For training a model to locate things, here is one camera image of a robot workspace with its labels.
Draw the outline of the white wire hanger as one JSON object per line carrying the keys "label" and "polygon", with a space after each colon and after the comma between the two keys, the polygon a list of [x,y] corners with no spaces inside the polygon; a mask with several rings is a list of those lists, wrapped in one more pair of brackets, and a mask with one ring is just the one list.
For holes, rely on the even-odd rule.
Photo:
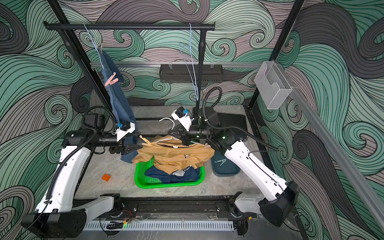
{"label": "white wire hanger", "polygon": [[[176,123],[175,123],[175,120],[173,120],[172,118],[168,118],[168,117],[164,117],[160,120],[158,120],[159,123],[162,123],[164,121],[169,121],[171,122],[171,127],[168,128],[168,130],[173,130],[176,126]],[[155,143],[170,143],[171,141],[178,141],[179,139],[177,139],[176,137],[170,135],[169,138],[165,138],[163,137],[162,139],[159,139],[159,140],[155,140]]]}

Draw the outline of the tan cartoon print t-shirt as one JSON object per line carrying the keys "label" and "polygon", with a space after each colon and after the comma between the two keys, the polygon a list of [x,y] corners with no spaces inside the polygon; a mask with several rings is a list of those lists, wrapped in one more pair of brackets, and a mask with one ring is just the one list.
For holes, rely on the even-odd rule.
{"label": "tan cartoon print t-shirt", "polygon": [[183,170],[188,166],[194,169],[205,165],[215,154],[213,148],[205,149],[202,144],[192,144],[184,146],[181,141],[171,141],[170,143],[152,142],[151,147],[143,146],[138,150],[138,155],[132,162],[148,162],[152,157],[155,158],[154,166],[171,174],[176,170]]}

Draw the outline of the navy Mickey print t-shirt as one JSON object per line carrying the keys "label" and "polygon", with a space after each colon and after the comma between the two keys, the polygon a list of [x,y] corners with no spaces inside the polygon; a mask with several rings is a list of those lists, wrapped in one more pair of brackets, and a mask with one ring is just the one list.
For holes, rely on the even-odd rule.
{"label": "navy Mickey print t-shirt", "polygon": [[167,174],[164,171],[157,169],[155,166],[146,170],[145,176],[160,180],[163,184],[183,183],[190,181],[197,181],[200,177],[201,168],[194,169],[192,166],[188,166],[183,170],[176,170],[171,174]]}

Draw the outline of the light blue wire hanger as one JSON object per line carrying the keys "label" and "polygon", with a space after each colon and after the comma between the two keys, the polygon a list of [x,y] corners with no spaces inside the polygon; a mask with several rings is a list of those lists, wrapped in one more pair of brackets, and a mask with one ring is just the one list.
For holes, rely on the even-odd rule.
{"label": "light blue wire hanger", "polygon": [[[196,100],[200,100],[200,90],[198,90],[198,86],[197,86],[197,75],[196,75],[196,70],[195,70],[194,57],[193,57],[193,53],[192,53],[192,24],[189,23],[189,26],[190,26],[189,44],[186,45],[184,43],[179,43],[179,51],[180,51],[180,53],[182,55],[182,58],[183,58],[184,63],[186,65],[186,67],[187,67],[189,76],[191,78],[191,82],[192,82],[193,89],[194,89],[194,92],[195,92]],[[187,60],[186,60],[186,58],[184,56],[184,52],[183,52],[184,49],[187,49],[189,51],[190,60],[191,60],[190,64],[187,63]]]}

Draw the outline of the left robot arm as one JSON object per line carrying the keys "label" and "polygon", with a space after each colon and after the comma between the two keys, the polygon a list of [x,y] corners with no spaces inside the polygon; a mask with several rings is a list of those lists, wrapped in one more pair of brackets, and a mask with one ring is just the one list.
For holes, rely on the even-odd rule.
{"label": "left robot arm", "polygon": [[131,139],[138,134],[131,107],[116,104],[110,116],[116,129],[103,130],[103,122],[89,108],[83,118],[82,129],[67,133],[60,161],[45,197],[35,211],[23,216],[21,225],[26,232],[39,238],[76,238],[86,224],[104,214],[113,218],[124,212],[120,194],[106,194],[74,207],[73,200],[83,167],[95,147],[111,147],[113,153],[134,155],[141,148]]}

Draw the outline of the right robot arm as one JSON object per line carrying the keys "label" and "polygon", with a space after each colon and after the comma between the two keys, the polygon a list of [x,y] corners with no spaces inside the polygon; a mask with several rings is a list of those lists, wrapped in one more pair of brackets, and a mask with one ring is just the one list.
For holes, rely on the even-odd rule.
{"label": "right robot arm", "polygon": [[218,91],[219,96],[222,95],[222,89],[219,87],[209,90],[196,117],[183,107],[174,110],[171,116],[180,124],[168,133],[181,140],[185,146],[193,140],[204,139],[209,146],[232,161],[256,184],[263,196],[258,198],[243,193],[237,194],[230,204],[234,216],[261,214],[272,225],[280,227],[294,208],[300,187],[293,181],[287,182],[262,163],[254,152],[247,148],[235,130],[269,150],[277,152],[279,150],[277,147],[263,142],[241,127],[221,123],[214,108],[207,107],[208,97],[214,91]]}

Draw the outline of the green plastic basket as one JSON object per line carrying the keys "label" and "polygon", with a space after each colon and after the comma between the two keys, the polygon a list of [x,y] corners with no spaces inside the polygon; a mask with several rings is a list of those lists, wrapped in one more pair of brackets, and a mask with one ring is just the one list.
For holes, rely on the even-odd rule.
{"label": "green plastic basket", "polygon": [[206,171],[205,167],[200,167],[199,178],[196,181],[186,181],[181,183],[162,183],[157,178],[147,177],[145,175],[146,170],[154,165],[155,158],[152,157],[148,162],[140,162],[136,164],[135,170],[135,184],[141,189],[159,189],[159,188],[174,188],[174,187],[185,187],[185,186],[196,186],[203,182]]}

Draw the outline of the orange small block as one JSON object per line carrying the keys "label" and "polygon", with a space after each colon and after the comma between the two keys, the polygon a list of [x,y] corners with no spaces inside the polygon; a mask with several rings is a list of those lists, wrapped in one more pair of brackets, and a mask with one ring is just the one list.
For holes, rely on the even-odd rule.
{"label": "orange small block", "polygon": [[104,175],[102,176],[102,180],[104,180],[104,181],[106,181],[106,182],[108,182],[110,179],[111,179],[111,176],[108,175],[108,174],[104,174]]}

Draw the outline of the black ribbed case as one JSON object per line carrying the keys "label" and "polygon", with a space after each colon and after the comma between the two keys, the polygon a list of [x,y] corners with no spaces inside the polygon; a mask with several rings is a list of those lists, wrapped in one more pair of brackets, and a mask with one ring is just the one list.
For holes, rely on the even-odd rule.
{"label": "black ribbed case", "polygon": [[218,117],[222,127],[236,126],[244,130],[248,129],[245,115],[218,113]]}

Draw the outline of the slate blue t-shirt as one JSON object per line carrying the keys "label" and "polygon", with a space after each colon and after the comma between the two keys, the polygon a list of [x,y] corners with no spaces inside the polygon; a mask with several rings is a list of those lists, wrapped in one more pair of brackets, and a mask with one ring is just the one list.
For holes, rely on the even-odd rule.
{"label": "slate blue t-shirt", "polygon": [[104,77],[104,85],[107,79],[116,72],[116,77],[119,79],[117,83],[112,86],[107,86],[106,89],[110,95],[110,103],[112,106],[113,114],[116,118],[117,124],[125,124],[125,122],[132,122],[136,125],[136,130],[123,138],[124,144],[136,144],[137,143],[137,135],[136,132],[138,130],[137,122],[134,116],[134,113],[131,109],[131,106],[121,88],[121,84],[125,82],[123,75],[121,74],[119,68],[115,65],[110,56],[100,50],[101,57],[104,64],[104,70],[102,69],[102,75]]}

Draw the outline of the teal plastic tray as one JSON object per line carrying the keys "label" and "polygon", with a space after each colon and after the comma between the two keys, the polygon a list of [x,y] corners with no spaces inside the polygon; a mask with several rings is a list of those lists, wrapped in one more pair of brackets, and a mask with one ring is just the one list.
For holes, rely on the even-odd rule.
{"label": "teal plastic tray", "polygon": [[213,172],[217,177],[232,177],[241,171],[236,164],[217,151],[211,158],[211,164]]}

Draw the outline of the pink clothespin on blue shirt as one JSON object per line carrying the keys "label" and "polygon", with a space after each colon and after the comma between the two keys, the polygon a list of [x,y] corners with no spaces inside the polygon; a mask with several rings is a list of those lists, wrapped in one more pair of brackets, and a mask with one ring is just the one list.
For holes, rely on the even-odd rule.
{"label": "pink clothespin on blue shirt", "polygon": [[113,72],[113,74],[105,82],[105,87],[112,86],[115,83],[117,83],[118,81],[119,81],[119,79],[116,77],[116,72]]}

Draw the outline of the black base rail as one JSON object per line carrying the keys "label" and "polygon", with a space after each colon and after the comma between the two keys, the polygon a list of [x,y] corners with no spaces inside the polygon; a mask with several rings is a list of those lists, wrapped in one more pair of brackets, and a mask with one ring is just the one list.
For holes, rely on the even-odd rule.
{"label": "black base rail", "polygon": [[262,214],[266,219],[284,220],[292,211],[296,201],[279,196],[267,201],[264,196],[238,192],[232,196],[205,197],[118,197],[119,207],[139,214],[216,214],[220,218],[242,217],[245,214]]}

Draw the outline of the clear mesh wall bin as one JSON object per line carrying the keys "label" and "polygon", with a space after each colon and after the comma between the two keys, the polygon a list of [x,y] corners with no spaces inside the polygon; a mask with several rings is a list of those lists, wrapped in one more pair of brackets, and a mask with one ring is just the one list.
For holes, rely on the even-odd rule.
{"label": "clear mesh wall bin", "polygon": [[255,84],[268,110],[279,109],[292,92],[288,75],[275,61],[262,63],[255,76]]}

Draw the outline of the black clothes rack frame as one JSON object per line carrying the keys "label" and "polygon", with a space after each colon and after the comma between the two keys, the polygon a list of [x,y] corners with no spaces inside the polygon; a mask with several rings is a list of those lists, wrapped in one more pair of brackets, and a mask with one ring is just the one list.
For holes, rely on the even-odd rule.
{"label": "black clothes rack frame", "polygon": [[91,82],[91,86],[97,92],[99,98],[102,100],[107,111],[111,112],[112,105],[110,96],[106,89],[102,87],[100,78],[97,73],[91,70],[90,60],[86,56],[84,50],[79,45],[75,45],[75,38],[73,37],[73,30],[198,30],[200,31],[199,41],[199,62],[198,62],[198,77],[197,86],[198,93],[201,92],[202,76],[203,76],[203,61],[206,50],[206,35],[208,31],[214,31],[215,24],[171,24],[171,25],[154,25],[154,24],[50,24],[44,22],[44,26],[49,31],[57,31],[65,43],[66,48],[70,51],[71,55],[75,58],[76,62],[80,65],[86,78]]}

